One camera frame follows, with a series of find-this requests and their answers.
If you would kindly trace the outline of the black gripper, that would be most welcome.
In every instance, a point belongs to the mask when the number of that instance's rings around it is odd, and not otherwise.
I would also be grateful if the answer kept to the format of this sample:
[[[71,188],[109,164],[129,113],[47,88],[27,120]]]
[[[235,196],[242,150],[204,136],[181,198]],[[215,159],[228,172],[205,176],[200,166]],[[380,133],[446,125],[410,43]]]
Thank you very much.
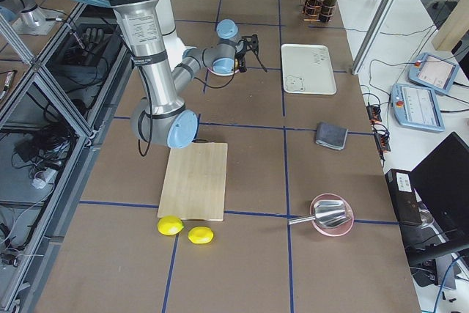
[[[267,73],[267,68],[264,66],[259,57],[259,38],[256,34],[252,34],[251,36],[242,36],[240,41],[238,42],[237,52],[234,56],[236,70],[240,71],[241,73],[246,72],[245,55],[249,51],[254,54],[260,67],[263,69],[264,72]]]

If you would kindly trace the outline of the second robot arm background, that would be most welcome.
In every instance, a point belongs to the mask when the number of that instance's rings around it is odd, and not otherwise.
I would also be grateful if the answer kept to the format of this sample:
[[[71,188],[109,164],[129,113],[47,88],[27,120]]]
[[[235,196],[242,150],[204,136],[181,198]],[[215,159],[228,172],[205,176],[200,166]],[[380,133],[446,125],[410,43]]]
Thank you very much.
[[[56,11],[41,8],[35,0],[1,0],[1,15],[18,34],[47,35],[56,22]]]

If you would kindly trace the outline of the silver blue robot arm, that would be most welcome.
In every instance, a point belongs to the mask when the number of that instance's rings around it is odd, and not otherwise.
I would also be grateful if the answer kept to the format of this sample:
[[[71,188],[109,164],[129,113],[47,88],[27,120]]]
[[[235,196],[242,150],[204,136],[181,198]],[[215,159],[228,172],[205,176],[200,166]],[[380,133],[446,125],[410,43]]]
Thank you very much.
[[[259,53],[253,34],[242,36],[237,24],[224,19],[216,26],[218,44],[212,48],[186,47],[170,57],[166,44],[177,36],[170,0],[74,0],[111,8],[117,18],[124,44],[139,70],[144,97],[131,117],[136,137],[148,144],[169,148],[187,147],[198,130],[196,114],[186,108],[181,91],[203,68],[218,76],[232,78],[245,72],[245,55]]]

